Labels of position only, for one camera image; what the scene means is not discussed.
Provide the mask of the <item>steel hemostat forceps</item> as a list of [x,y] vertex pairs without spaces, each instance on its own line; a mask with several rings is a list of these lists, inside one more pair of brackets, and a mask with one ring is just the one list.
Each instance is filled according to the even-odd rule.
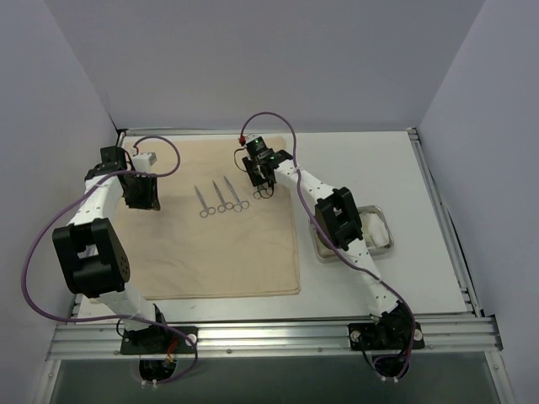
[[275,187],[272,183],[260,184],[253,192],[254,199],[270,199],[275,192]]

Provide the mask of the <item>long steel scissors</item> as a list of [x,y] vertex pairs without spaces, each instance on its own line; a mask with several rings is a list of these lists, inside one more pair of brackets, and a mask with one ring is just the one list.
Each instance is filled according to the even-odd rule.
[[246,199],[242,199],[239,197],[239,195],[236,192],[236,189],[233,187],[231,181],[226,176],[224,176],[223,178],[224,178],[225,184],[227,185],[234,199],[234,202],[232,203],[232,209],[237,213],[240,213],[248,209],[250,206],[250,203]]

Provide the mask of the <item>white gauze pad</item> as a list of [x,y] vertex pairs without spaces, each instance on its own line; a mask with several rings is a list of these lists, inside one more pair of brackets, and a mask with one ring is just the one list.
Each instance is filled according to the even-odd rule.
[[390,239],[383,220],[375,213],[367,213],[365,219],[371,244],[385,247]]

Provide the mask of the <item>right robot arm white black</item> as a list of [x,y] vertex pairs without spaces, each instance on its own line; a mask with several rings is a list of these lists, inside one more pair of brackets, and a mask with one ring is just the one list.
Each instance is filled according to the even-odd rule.
[[375,340],[390,348],[404,336],[412,338],[414,315],[403,298],[382,279],[368,251],[350,190],[324,183],[301,168],[293,153],[274,151],[260,135],[241,135],[240,144],[248,153],[243,164],[253,184],[280,184],[296,190],[323,243],[356,272],[360,298],[376,324]]

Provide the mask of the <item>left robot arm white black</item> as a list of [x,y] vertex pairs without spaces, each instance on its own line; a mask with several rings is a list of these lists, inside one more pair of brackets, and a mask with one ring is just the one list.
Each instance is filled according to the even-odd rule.
[[[85,178],[87,198],[64,227],[56,228],[52,241],[68,289],[106,305],[116,315],[126,315],[129,339],[139,332],[140,344],[160,353],[170,341],[165,319],[156,305],[129,286],[131,266],[111,219],[117,205],[137,210],[160,210],[153,152],[129,152],[118,146],[100,150],[102,162]],[[136,322],[135,318],[152,322]]]

